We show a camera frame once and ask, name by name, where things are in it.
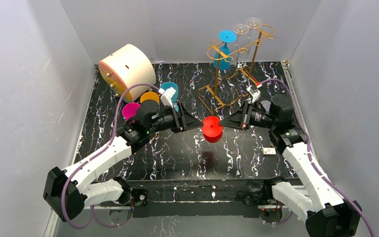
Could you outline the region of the blue wine glass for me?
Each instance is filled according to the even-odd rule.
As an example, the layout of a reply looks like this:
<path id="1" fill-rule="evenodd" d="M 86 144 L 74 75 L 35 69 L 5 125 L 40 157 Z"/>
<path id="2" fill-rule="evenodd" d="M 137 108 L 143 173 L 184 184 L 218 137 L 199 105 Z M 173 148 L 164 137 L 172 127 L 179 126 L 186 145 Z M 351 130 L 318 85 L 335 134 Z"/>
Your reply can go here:
<path id="1" fill-rule="evenodd" d="M 228 43 L 232 43 L 236 41 L 237 36 L 233 31 L 223 30 L 219 32 L 219 40 L 223 42 L 223 45 L 219 47 L 219 50 L 224 55 L 229 55 L 231 53 L 230 48 L 228 47 Z M 216 53 L 215 58 L 219 58 L 220 60 L 214 60 L 213 65 L 215 68 L 219 68 L 219 70 L 227 70 L 230 67 L 230 63 L 232 59 L 230 57 L 225 57 L 221 55 L 219 52 Z"/>

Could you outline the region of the teal wine glass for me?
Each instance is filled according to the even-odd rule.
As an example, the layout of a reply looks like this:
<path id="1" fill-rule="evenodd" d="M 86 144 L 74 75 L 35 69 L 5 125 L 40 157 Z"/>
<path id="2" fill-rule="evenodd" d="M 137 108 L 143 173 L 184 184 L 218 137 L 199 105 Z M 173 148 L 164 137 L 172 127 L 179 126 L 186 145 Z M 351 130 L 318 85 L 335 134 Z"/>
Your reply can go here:
<path id="1" fill-rule="evenodd" d="M 178 86 L 175 83 L 162 83 L 158 93 L 160 95 L 160 101 L 164 106 L 174 108 L 176 112 L 179 111 L 179 107 L 176 103 L 178 98 Z"/>

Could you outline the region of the red wine glass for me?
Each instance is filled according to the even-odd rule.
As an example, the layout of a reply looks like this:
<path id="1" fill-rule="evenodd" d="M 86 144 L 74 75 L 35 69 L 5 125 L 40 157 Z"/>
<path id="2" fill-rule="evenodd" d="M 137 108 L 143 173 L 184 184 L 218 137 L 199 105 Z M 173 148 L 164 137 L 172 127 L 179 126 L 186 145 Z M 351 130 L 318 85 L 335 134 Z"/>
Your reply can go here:
<path id="1" fill-rule="evenodd" d="M 219 125 L 220 118 L 208 116 L 203 120 L 201 128 L 205 140 L 209 143 L 217 143 L 223 135 L 223 127 Z"/>

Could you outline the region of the gold wine glass rack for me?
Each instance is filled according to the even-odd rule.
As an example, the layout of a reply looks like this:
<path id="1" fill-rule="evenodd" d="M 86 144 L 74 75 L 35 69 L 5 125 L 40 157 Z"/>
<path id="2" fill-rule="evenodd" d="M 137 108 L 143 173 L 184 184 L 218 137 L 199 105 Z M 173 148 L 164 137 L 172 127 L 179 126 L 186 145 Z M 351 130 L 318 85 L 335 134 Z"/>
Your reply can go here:
<path id="1" fill-rule="evenodd" d="M 236 51 L 233 50 L 234 42 L 227 44 L 231 50 L 229 55 L 224 55 L 219 50 L 219 47 L 223 45 L 221 40 L 218 42 L 211 40 L 210 43 L 208 43 L 207 56 L 213 60 L 213 62 L 214 60 L 220 60 L 219 58 L 215 58 L 217 52 L 226 58 L 230 57 L 232 59 L 230 67 L 227 70 L 219 70 L 219 68 L 215 68 L 213 65 L 215 69 L 213 81 L 200 87 L 197 91 L 198 99 L 212 115 L 216 115 L 220 110 L 230 107 L 249 95 L 249 93 L 245 91 L 236 91 L 230 92 L 229 96 L 225 97 L 219 91 L 220 88 L 225 88 L 225 83 L 231 85 L 230 80 L 237 76 L 242 76 L 253 84 L 258 83 L 258 80 L 252 76 L 253 66 L 255 65 L 256 56 L 259 47 L 263 44 L 263 40 L 272 40 L 275 38 L 274 29 L 271 25 L 262 23 L 258 29 L 249 29 L 246 36 L 246 44 L 239 50 L 240 56 L 237 65 L 234 65 L 233 59 L 234 53 L 236 53 Z"/>

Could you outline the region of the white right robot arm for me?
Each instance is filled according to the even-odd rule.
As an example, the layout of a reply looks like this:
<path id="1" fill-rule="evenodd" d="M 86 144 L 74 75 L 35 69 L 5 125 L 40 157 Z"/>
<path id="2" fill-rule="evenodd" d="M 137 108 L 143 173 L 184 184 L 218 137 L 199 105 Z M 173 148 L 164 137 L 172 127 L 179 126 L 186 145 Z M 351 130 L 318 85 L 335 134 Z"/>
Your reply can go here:
<path id="1" fill-rule="evenodd" d="M 312 155 L 304 128 L 294 122 L 297 117 L 291 98 L 276 95 L 268 111 L 258 110 L 252 102 L 245 101 L 219 124 L 240 130 L 249 126 L 269 129 L 272 145 L 290 163 L 308 193 L 303 195 L 286 178 L 277 176 L 264 180 L 258 193 L 261 200 L 286 205 L 305 223 L 311 237 L 352 237 L 361 219 L 361 207 L 329 184 L 327 175 Z"/>

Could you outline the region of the clear wine glass rear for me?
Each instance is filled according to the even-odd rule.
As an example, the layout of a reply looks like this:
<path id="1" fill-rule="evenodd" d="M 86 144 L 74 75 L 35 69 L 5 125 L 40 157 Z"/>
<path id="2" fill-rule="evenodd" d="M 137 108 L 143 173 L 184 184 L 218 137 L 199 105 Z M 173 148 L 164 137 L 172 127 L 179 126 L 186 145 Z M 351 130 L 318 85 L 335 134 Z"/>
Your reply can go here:
<path id="1" fill-rule="evenodd" d="M 259 18 L 250 17 L 250 18 L 248 18 L 248 19 L 245 20 L 245 25 L 249 29 L 258 29 L 258 28 L 261 27 L 262 21 Z"/>

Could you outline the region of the clear wine glass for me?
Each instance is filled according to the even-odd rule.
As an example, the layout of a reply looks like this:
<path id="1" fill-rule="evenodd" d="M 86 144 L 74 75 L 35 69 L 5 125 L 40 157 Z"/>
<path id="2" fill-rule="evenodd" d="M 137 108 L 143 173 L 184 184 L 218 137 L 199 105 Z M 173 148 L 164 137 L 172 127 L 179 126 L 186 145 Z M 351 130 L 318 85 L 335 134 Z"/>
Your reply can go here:
<path id="1" fill-rule="evenodd" d="M 258 29 L 258 28 L 261 27 L 262 21 L 259 18 L 250 17 L 250 18 L 248 18 L 248 19 L 245 20 L 245 25 L 249 29 Z"/>
<path id="2" fill-rule="evenodd" d="M 240 56 L 239 50 L 246 44 L 246 40 L 247 40 L 246 34 L 248 33 L 249 28 L 245 24 L 235 24 L 233 25 L 232 30 L 237 36 L 237 39 L 234 42 L 234 47 L 233 47 L 233 50 L 236 51 L 236 53 L 234 53 L 234 56 L 233 56 L 234 65 L 237 65 L 239 62 L 239 56 Z"/>

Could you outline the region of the small grey glitter jar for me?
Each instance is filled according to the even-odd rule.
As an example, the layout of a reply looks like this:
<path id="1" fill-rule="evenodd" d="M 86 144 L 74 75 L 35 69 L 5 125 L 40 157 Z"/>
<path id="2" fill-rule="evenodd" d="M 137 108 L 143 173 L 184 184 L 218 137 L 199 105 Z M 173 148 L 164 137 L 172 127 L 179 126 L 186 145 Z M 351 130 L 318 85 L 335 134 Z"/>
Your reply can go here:
<path id="1" fill-rule="evenodd" d="M 271 106 L 271 102 L 268 101 L 268 100 L 262 100 L 260 102 L 261 106 L 266 110 L 266 111 L 269 111 L 270 110 L 270 106 Z"/>

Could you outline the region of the clear wine glass front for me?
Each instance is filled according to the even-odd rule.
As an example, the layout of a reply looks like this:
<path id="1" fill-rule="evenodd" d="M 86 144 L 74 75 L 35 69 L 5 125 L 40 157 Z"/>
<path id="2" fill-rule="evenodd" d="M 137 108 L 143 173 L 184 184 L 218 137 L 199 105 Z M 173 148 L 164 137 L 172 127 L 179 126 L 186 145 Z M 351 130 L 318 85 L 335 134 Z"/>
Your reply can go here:
<path id="1" fill-rule="evenodd" d="M 240 56 L 239 50 L 246 44 L 246 40 L 247 40 L 246 34 L 248 33 L 249 28 L 245 24 L 235 24 L 233 25 L 232 30 L 237 36 L 237 39 L 234 42 L 234 47 L 233 47 L 233 50 L 236 51 L 236 53 L 234 53 L 234 56 L 233 56 L 234 65 L 237 65 L 239 62 L 239 56 Z"/>

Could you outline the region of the orange wine glass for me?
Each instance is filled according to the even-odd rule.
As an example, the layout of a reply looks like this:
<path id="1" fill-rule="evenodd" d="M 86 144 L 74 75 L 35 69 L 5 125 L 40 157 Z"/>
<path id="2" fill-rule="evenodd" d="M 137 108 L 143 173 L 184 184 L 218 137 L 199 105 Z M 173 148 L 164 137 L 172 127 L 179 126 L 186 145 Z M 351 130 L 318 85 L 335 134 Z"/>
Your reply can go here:
<path id="1" fill-rule="evenodd" d="M 155 101 L 158 105 L 160 104 L 159 95 L 153 91 L 148 91 L 142 94 L 140 97 L 140 104 L 144 103 L 145 101 Z"/>

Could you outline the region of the small white red box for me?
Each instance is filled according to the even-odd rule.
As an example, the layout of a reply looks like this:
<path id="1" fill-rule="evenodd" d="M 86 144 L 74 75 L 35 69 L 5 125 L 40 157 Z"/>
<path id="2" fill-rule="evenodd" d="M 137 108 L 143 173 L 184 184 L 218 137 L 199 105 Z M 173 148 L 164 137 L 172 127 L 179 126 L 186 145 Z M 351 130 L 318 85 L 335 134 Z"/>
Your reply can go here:
<path id="1" fill-rule="evenodd" d="M 267 147 L 267 148 L 264 147 L 262 151 L 263 151 L 264 156 L 274 156 L 277 154 L 277 150 L 273 147 Z"/>

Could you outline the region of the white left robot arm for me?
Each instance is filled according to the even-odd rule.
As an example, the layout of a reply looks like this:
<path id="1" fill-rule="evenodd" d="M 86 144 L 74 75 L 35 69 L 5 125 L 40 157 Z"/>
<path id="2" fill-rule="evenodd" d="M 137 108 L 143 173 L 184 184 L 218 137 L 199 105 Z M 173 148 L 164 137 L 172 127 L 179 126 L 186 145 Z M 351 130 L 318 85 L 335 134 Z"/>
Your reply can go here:
<path id="1" fill-rule="evenodd" d="M 144 147 L 152 134 L 164 130 L 180 133 L 203 126 L 202 121 L 190 114 L 182 103 L 177 106 L 176 110 L 173 106 L 160 107 L 154 100 L 143 102 L 107 144 L 73 165 L 51 169 L 43 199 L 63 222 L 73 220 L 88 206 L 131 200 L 131 188 L 121 179 L 113 178 L 102 183 L 95 183 L 95 180 Z"/>

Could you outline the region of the round beige box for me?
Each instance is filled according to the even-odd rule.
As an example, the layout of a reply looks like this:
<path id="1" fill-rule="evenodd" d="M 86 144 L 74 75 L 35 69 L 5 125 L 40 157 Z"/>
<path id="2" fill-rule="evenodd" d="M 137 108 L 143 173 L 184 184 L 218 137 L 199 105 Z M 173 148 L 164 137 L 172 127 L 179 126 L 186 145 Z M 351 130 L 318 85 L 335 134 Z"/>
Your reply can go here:
<path id="1" fill-rule="evenodd" d="M 149 90 L 149 84 L 156 84 L 154 67 L 149 58 L 132 44 L 123 46 L 99 61 L 98 69 L 104 81 L 118 96 L 131 86 L 141 84 L 125 94 L 125 102 L 136 101 Z"/>

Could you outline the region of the magenta wine glass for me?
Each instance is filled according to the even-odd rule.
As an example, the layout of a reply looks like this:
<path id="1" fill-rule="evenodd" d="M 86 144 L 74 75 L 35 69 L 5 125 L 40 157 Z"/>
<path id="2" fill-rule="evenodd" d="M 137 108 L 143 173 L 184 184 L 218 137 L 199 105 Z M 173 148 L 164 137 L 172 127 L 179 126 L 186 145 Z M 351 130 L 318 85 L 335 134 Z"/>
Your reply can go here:
<path id="1" fill-rule="evenodd" d="M 140 108 L 140 106 L 141 105 L 139 103 L 135 102 L 126 104 L 121 111 L 124 120 L 134 120 L 137 110 Z"/>

